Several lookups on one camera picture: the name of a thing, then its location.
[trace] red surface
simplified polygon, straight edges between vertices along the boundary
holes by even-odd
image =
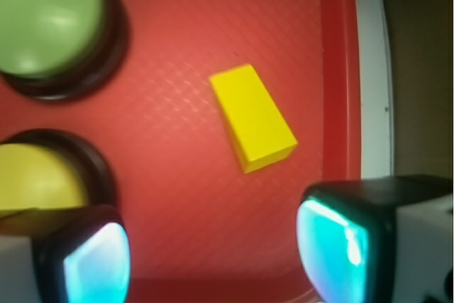
[[[305,186],[359,176],[354,0],[123,0],[131,45],[94,95],[41,104],[0,84],[0,139],[59,128],[109,160],[133,255],[130,300],[287,301],[310,290]],[[208,83],[252,64],[299,141],[244,175]]]

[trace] yellow button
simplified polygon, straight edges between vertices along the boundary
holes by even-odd
[[[0,209],[87,204],[82,180],[58,153],[37,145],[0,145]]]
[[[251,65],[210,78],[244,173],[285,159],[298,142]]]

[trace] green button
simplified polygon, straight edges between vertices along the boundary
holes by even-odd
[[[0,71],[40,79],[86,57],[102,25],[103,0],[0,0]]]

